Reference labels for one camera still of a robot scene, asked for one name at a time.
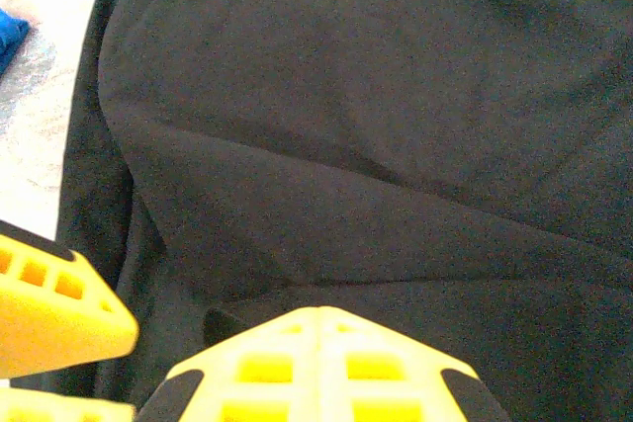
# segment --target dark gray cloth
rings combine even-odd
[[[514,420],[625,420],[632,39],[633,0],[97,0],[57,237],[141,337],[14,384],[140,406],[218,311],[328,304]]]

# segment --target floor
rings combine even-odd
[[[55,233],[70,98],[93,2],[0,0],[2,10],[32,25],[0,77],[0,219],[48,238]]]

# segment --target yellow plastic object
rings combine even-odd
[[[0,389],[0,422],[132,422],[132,405],[23,389]]]
[[[465,363],[381,325],[310,307],[177,365],[166,384],[204,373],[181,422],[466,421],[445,369],[478,378]]]
[[[86,259],[72,255],[67,261],[0,234],[0,379],[134,348],[136,320]]]

